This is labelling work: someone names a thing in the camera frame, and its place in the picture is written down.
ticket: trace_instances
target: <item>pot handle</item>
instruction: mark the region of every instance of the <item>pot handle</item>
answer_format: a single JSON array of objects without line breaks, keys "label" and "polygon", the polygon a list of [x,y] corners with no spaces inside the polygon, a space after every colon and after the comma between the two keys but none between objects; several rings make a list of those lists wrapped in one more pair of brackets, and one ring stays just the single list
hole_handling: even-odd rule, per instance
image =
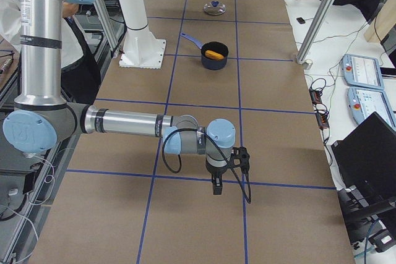
[{"label": "pot handle", "polygon": [[199,49],[202,49],[202,43],[199,41],[199,40],[197,40],[197,39],[195,39],[194,37],[192,37],[192,36],[189,36],[188,34],[185,34],[185,33],[180,33],[180,36],[182,36],[182,37],[184,37],[184,38],[187,38],[189,41],[192,41],[193,43],[195,43],[195,45],[199,48]]}]

